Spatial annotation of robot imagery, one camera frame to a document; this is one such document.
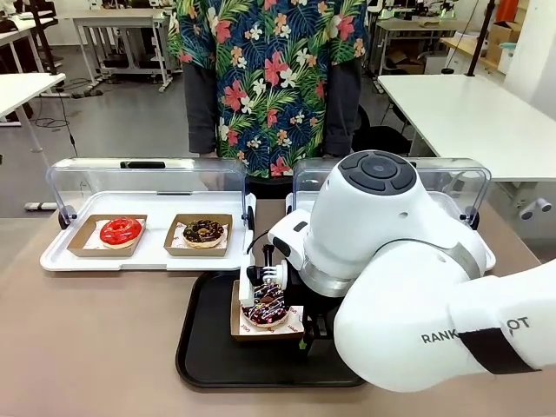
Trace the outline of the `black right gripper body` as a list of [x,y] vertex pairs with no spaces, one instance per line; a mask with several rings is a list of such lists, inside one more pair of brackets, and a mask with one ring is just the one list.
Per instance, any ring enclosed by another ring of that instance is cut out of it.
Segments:
[[300,277],[289,279],[289,304],[303,307],[303,328],[305,323],[311,324],[311,348],[307,357],[322,355],[334,347],[334,318],[342,301],[342,297],[319,295]]

